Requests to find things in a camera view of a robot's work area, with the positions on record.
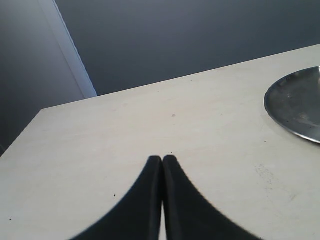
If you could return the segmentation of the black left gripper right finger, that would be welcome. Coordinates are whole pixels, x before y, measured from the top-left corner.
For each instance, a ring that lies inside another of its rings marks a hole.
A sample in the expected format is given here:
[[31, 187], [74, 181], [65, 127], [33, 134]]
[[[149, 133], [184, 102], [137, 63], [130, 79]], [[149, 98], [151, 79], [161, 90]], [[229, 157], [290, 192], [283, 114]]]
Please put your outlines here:
[[163, 158], [168, 240], [257, 240], [215, 209], [189, 180], [177, 158]]

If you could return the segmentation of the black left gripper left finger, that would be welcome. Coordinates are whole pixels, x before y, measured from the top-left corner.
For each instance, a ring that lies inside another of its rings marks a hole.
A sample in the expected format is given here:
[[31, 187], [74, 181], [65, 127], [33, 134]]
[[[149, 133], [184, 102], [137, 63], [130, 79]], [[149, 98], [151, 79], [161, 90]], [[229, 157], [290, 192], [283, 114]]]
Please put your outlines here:
[[75, 240], [158, 240], [163, 200], [163, 162], [150, 156], [139, 177], [99, 221]]

